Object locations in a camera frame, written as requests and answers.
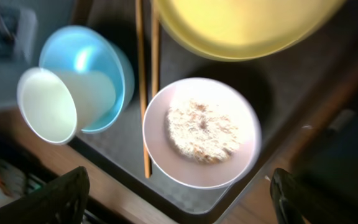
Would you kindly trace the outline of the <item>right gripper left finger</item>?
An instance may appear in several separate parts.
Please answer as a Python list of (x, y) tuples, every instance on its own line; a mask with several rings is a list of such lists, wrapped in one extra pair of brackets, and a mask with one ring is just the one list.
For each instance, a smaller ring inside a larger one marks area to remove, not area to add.
[(80, 224), (89, 191), (86, 168), (77, 167), (31, 194), (1, 207), (0, 224)]

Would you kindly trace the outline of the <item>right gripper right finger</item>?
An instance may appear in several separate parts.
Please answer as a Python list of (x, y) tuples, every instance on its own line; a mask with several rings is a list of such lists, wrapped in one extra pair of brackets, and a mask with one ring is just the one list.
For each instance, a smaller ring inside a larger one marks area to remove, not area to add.
[(323, 196), (282, 168), (273, 172), (270, 196), (279, 224), (358, 223), (358, 208)]

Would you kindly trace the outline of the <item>white paper cup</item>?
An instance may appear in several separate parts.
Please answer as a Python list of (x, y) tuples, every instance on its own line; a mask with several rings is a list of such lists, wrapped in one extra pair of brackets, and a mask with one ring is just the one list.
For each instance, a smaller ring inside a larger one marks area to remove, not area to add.
[(19, 79), (17, 103), (27, 125), (51, 144), (66, 144), (104, 116), (116, 90), (104, 73), (30, 68)]

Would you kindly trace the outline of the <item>white pink small bowl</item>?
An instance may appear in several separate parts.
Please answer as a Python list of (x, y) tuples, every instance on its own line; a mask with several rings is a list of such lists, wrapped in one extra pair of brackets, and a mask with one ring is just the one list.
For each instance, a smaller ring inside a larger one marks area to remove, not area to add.
[[(204, 98), (222, 106), (233, 116), (244, 141), (226, 162), (200, 164), (175, 152), (166, 132), (166, 113), (179, 98)], [(142, 134), (154, 164), (169, 178), (194, 189), (219, 189), (243, 178), (261, 152), (262, 130), (251, 104), (231, 86), (209, 78), (185, 78), (160, 90), (145, 111)]]

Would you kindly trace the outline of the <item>rice food scraps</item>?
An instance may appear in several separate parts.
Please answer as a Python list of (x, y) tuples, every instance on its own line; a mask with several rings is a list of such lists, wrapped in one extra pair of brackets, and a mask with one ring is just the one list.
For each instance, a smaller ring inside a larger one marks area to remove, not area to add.
[(193, 98), (171, 103), (165, 132), (179, 155), (200, 164), (228, 161), (245, 141), (242, 129), (221, 106)]

